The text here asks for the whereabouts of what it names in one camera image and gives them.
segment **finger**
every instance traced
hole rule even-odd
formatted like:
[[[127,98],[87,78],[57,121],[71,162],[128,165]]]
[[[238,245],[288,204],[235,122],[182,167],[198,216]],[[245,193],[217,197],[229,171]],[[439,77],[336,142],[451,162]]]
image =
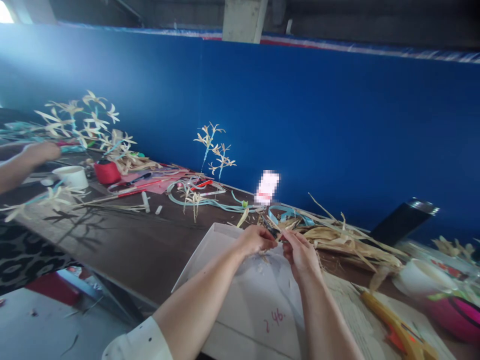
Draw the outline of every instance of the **finger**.
[[[276,242],[276,241],[270,241],[270,240],[267,240],[267,241],[265,241],[265,243],[266,243],[266,247],[267,247],[267,249],[273,249],[273,248],[276,248],[276,247],[277,247],[277,245],[279,244],[279,243],[278,243],[278,242]]]
[[[260,235],[262,238],[276,242],[274,236],[267,230],[266,227],[258,226],[257,227],[257,234]]]
[[[291,253],[293,251],[292,245],[290,245],[289,242],[284,242],[282,248],[283,248],[284,252],[290,252]]]
[[[291,232],[297,239],[299,242],[301,242],[303,245],[307,246],[307,247],[310,247],[310,241],[307,240],[307,238],[305,236],[303,236],[301,233],[299,233],[298,231],[292,231]]]
[[[302,243],[300,242],[300,240],[295,235],[288,232],[287,230],[282,230],[281,234],[283,235],[285,240],[287,240],[291,244],[291,247],[293,249],[302,246]]]
[[[290,265],[294,264],[294,257],[292,256],[292,253],[284,252],[283,256],[285,257],[285,259],[287,259],[287,261],[290,263]]]

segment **pink paper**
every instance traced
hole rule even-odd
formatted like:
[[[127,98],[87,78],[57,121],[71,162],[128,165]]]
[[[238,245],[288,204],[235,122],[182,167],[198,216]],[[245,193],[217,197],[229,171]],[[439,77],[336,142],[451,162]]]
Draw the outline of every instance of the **pink paper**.
[[[140,176],[142,176],[146,173],[151,173],[151,171],[142,170],[142,171],[139,171],[139,172],[129,173],[125,176],[122,176],[121,181],[122,182],[129,182],[129,181],[135,180],[136,178],[138,178],[138,177],[140,177]],[[157,182],[157,183],[153,184],[152,186],[145,186],[142,189],[146,189],[147,191],[149,191],[151,193],[155,193],[155,194],[163,194],[165,191],[167,191],[167,188],[169,187],[169,185],[171,183],[180,180],[182,177],[184,177],[188,173],[189,173],[188,169],[181,168],[180,171],[178,173],[176,173],[175,175],[164,175],[164,176],[162,176],[162,178],[164,178],[164,181]],[[161,175],[160,173],[158,175],[153,173],[151,177],[149,177],[147,179],[139,180],[138,182],[133,184],[133,186],[138,187],[140,185],[149,184],[149,183],[156,182],[158,180],[162,180],[161,178],[154,178],[154,177],[157,177],[157,176],[160,176],[160,175]]]

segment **red thread spool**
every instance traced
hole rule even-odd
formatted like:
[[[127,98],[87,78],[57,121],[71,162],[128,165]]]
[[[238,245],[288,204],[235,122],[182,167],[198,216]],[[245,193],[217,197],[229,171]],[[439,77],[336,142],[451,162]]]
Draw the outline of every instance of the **red thread spool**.
[[[118,183],[122,179],[117,165],[107,159],[98,160],[93,167],[98,182],[102,185]]]

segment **yellow glue gun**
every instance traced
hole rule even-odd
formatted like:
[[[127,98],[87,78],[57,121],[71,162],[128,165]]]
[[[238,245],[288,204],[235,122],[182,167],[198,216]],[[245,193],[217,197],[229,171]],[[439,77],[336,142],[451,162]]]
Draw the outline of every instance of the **yellow glue gun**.
[[[387,339],[403,354],[404,360],[438,360],[437,351],[425,340],[416,335],[412,329],[370,292],[352,283],[360,294],[360,299],[389,328]]]

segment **blue panel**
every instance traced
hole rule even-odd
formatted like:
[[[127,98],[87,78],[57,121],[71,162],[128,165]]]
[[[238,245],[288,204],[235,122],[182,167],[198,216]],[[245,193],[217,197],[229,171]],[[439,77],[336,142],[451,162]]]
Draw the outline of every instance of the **blue panel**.
[[[31,112],[90,89],[158,161],[199,170],[220,124],[221,180],[371,229],[415,196],[441,207],[414,238],[480,237],[480,66],[198,38],[0,25],[0,104]]]
[[[199,127],[202,43],[188,37],[1,25],[0,104],[31,112],[42,110],[48,100],[79,99],[89,89],[115,104],[116,127],[133,135],[139,150],[158,161],[195,166],[202,158],[192,141]]]
[[[201,117],[220,123],[254,191],[281,173],[281,202],[371,229],[410,197],[441,207],[415,233],[468,240],[479,229],[480,66],[206,41]]]

